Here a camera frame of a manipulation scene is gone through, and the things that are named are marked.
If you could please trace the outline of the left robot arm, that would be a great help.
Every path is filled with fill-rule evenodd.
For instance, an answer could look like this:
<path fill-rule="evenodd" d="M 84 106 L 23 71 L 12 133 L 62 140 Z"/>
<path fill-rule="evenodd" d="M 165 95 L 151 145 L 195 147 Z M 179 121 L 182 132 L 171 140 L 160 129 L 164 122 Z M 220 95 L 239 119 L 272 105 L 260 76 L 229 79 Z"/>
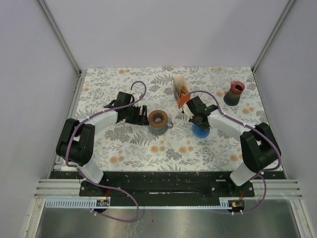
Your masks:
<path fill-rule="evenodd" d="M 65 160 L 68 167 L 76 168 L 82 177 L 90 182 L 90 190 L 97 196 L 107 191 L 102 180 L 103 171 L 93 159 L 95 135 L 106 127 L 121 121 L 134 125 L 149 125 L 147 106 L 137 106 L 138 100 L 132 94 L 119 92 L 117 98 L 97 112 L 81 121 L 69 118 L 65 121 L 59 137 L 56 154 Z"/>

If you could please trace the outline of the blue glass dripper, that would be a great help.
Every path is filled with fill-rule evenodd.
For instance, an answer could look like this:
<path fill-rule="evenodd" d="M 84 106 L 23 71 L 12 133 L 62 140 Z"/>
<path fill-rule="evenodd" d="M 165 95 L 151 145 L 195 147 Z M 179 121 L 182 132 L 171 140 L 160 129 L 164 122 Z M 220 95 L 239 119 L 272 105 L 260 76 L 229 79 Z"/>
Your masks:
<path fill-rule="evenodd" d="M 191 131 L 195 137 L 200 138 L 200 139 L 206 138 L 210 134 L 210 128 L 201 129 L 199 126 L 197 126 L 195 124 L 192 125 Z"/>

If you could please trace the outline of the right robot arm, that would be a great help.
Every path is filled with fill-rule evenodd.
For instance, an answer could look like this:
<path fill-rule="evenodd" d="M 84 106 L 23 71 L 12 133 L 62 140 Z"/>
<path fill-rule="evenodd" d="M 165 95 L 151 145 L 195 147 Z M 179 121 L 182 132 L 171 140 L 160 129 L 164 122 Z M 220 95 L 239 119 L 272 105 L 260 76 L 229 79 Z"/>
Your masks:
<path fill-rule="evenodd" d="M 281 152 L 268 124 L 247 125 L 225 114 L 216 105 L 207 106 L 198 96 L 186 102 L 182 109 L 189 122 L 199 129 L 216 128 L 240 142 L 243 162 L 230 174 L 231 181 L 225 184 L 229 195 L 237 196 L 243 191 L 243 184 L 273 162 L 281 163 Z"/>

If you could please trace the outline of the grey glass carafe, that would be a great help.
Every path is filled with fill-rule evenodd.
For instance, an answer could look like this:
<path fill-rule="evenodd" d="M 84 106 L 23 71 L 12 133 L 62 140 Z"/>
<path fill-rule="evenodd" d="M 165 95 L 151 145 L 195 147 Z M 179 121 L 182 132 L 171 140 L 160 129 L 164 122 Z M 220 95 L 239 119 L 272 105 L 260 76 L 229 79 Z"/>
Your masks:
<path fill-rule="evenodd" d="M 154 135 L 165 134 L 168 129 L 173 128 L 172 121 L 163 121 L 163 119 L 157 118 L 148 125 L 148 131 Z"/>

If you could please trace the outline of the orange coffee filter box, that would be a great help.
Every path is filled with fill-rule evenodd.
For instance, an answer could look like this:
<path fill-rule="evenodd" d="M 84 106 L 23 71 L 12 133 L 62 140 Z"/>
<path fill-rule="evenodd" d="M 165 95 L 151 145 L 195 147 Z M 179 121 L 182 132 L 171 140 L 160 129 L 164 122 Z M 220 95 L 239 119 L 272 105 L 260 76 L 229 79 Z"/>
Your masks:
<path fill-rule="evenodd" d="M 183 75 L 174 76 L 172 82 L 175 100 L 177 102 L 177 105 L 179 107 L 182 107 L 191 98 L 190 95 L 187 96 L 187 94 L 190 92 L 190 88 Z"/>

